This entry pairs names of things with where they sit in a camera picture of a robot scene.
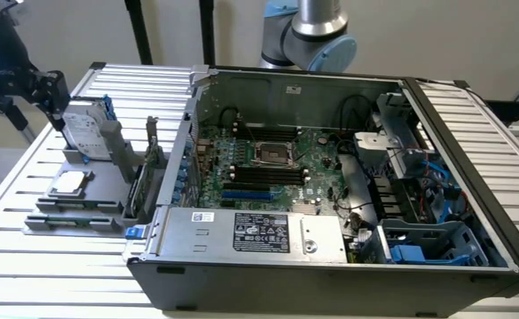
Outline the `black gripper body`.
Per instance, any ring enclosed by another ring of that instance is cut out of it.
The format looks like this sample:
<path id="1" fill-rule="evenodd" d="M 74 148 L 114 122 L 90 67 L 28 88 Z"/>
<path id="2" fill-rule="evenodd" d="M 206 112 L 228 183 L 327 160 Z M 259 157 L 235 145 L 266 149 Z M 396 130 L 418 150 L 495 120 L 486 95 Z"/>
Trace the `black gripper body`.
<path id="1" fill-rule="evenodd" d="M 40 110 L 48 110 L 50 93 L 44 79 L 46 74 L 32 68 L 0 71 L 0 110 L 8 109 L 11 96 L 22 97 Z"/>

